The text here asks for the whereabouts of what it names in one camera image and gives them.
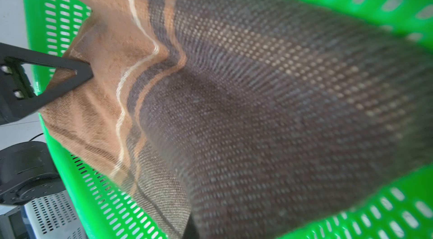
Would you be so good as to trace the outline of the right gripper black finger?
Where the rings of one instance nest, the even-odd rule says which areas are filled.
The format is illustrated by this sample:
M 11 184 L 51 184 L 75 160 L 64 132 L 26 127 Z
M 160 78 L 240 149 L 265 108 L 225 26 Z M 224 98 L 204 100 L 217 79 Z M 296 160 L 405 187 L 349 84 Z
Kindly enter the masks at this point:
M 30 116 L 92 77 L 86 62 L 1 43 L 1 125 Z

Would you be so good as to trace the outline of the green plastic basket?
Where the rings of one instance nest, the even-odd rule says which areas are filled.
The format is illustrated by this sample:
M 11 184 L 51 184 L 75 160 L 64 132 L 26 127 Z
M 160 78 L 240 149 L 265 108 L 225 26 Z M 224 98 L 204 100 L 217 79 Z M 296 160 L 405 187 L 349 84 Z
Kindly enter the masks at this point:
M 23 0 L 29 48 L 61 56 L 90 8 L 79 0 Z M 433 46 L 433 0 L 304 0 Z M 165 234 L 132 198 L 70 154 L 46 142 L 91 239 L 163 239 Z M 430 239 L 433 236 L 433 168 L 427 166 L 382 188 L 364 205 L 312 223 L 291 239 Z

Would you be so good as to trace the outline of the brown plaid scarf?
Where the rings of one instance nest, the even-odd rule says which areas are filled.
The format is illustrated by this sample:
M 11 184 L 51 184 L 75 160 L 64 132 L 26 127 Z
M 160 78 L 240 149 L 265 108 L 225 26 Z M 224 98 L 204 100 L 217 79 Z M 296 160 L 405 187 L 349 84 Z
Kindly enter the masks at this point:
M 170 237 L 275 238 L 433 163 L 433 56 L 298 0 L 81 0 L 50 133 Z

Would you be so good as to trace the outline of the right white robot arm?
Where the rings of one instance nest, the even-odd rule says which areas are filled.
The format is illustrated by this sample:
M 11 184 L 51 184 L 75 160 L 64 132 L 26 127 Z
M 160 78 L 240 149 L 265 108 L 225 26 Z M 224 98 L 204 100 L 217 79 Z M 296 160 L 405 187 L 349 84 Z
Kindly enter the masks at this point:
M 36 95 L 22 67 L 63 68 L 73 75 Z M 1 44 L 1 125 L 17 122 L 93 77 L 88 63 Z M 1 204 L 20 206 L 65 189 L 43 142 L 23 142 L 1 150 Z

